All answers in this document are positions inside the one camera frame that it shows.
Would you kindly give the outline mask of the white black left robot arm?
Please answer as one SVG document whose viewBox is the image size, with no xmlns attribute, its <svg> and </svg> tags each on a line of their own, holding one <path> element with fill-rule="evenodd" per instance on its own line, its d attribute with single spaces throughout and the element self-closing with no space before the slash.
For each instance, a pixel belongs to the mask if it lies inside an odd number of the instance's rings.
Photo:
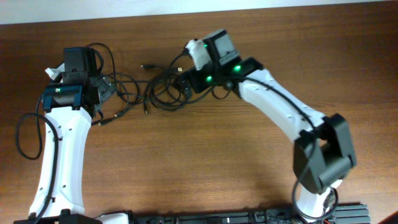
<svg viewBox="0 0 398 224">
<path fill-rule="evenodd" d="M 64 61 L 48 68 L 51 76 L 40 97 L 45 123 L 40 180 L 24 223 L 96 223 L 84 215 L 82 175 L 84 151 L 93 118 L 116 91 L 101 73 L 104 60 L 91 47 L 65 48 Z"/>
</svg>

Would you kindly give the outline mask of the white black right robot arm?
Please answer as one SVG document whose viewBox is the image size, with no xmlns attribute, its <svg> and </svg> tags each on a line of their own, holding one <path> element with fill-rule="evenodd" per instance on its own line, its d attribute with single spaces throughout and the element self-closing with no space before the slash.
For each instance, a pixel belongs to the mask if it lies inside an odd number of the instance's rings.
<svg viewBox="0 0 398 224">
<path fill-rule="evenodd" d="M 181 53 L 194 66 L 183 73 L 201 93 L 223 86 L 262 111 L 293 144 L 295 219 L 320 223 L 338 206 L 337 187 L 357 165 L 347 120 L 327 117 L 287 91 L 260 62 L 242 59 L 226 30 L 189 40 Z"/>
</svg>

